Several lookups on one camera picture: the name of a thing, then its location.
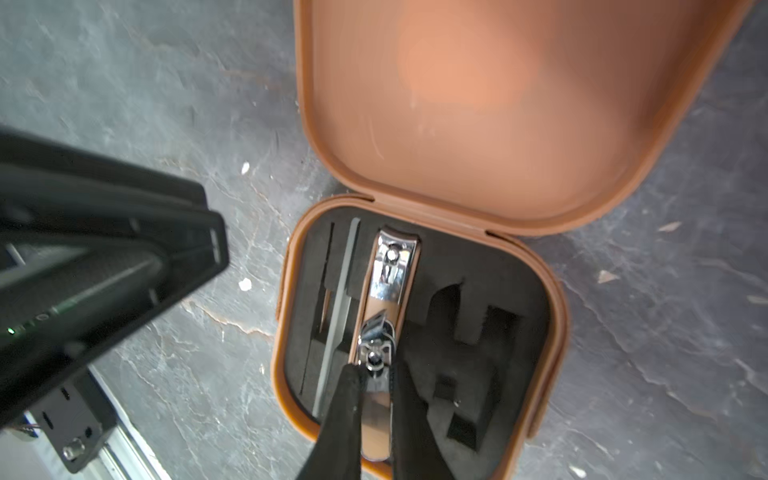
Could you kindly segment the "brown case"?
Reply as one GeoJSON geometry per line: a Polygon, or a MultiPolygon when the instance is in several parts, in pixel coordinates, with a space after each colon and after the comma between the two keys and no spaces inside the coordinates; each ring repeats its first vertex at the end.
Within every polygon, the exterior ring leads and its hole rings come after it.
{"type": "Polygon", "coordinates": [[[273,388],[313,442],[350,362],[379,230],[420,239],[395,360],[454,477],[511,475],[569,340],[524,237],[612,210],[653,168],[747,1],[298,1],[299,110],[348,193],[292,233],[273,388]],[[312,415],[350,222],[351,305],[312,415]]]}

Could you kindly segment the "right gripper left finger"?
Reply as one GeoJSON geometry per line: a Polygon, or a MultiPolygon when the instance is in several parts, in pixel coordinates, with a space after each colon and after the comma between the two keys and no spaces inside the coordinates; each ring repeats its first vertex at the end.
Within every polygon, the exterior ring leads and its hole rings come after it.
{"type": "Polygon", "coordinates": [[[361,478],[361,413],[367,370],[342,368],[317,441],[297,479],[361,478]]]}

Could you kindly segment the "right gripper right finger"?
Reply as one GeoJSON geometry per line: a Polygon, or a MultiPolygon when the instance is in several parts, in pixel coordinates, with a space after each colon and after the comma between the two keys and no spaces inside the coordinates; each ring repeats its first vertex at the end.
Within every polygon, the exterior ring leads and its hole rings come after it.
{"type": "Polygon", "coordinates": [[[392,470],[394,479],[454,479],[427,419],[408,364],[394,363],[392,470]]]}

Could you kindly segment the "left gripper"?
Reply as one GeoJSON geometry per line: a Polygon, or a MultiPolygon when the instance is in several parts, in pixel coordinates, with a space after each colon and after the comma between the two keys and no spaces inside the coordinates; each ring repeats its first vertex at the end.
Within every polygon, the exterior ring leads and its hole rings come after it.
{"type": "Polygon", "coordinates": [[[1,422],[229,265],[193,181],[1,132],[1,422]]]}

